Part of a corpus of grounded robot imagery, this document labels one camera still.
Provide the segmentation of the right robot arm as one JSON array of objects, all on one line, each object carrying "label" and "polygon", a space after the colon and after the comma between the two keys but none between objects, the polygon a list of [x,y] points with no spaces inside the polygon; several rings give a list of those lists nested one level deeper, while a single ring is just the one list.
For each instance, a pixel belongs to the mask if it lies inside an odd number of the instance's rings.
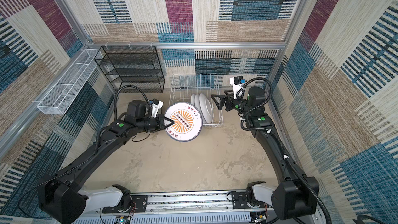
[{"label": "right robot arm", "polygon": [[211,98],[220,110],[238,111],[241,128],[251,132],[260,143],[277,176],[277,187],[263,181],[249,183],[247,205],[252,208],[269,205],[280,220],[315,214],[319,183],[314,177],[306,176],[280,140],[275,124],[265,112],[264,106],[271,98],[265,90],[251,87],[246,99],[235,96],[231,90],[223,95],[213,94]]}]

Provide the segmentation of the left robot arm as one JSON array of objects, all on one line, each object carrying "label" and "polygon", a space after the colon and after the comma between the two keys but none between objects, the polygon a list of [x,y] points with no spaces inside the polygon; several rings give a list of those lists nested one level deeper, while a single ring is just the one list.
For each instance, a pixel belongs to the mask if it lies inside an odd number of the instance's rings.
[{"label": "left robot arm", "polygon": [[38,181],[40,210],[62,224],[71,224],[83,213],[100,208],[129,212],[133,200],[127,188],[112,185],[84,191],[83,185],[112,153],[137,134],[165,130],[174,123],[163,114],[153,116],[150,103],[131,101],[125,113],[99,130],[92,146],[55,175],[44,175]]}]

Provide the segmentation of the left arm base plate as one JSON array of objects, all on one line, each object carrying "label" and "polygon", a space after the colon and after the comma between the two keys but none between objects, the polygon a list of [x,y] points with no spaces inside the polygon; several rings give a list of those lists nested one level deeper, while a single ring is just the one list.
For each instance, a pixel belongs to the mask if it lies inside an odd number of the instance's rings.
[{"label": "left arm base plate", "polygon": [[147,195],[136,195],[136,196],[128,196],[122,197],[121,201],[113,207],[106,207],[102,209],[103,214],[132,214],[135,213],[143,213],[146,210],[147,206]]}]

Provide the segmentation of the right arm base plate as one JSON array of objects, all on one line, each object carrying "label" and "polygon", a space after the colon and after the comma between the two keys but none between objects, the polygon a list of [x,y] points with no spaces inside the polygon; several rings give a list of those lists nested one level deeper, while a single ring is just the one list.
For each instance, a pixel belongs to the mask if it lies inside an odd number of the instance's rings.
[{"label": "right arm base plate", "polygon": [[260,205],[253,200],[252,194],[242,191],[230,191],[227,199],[232,202],[234,209],[258,208]]}]

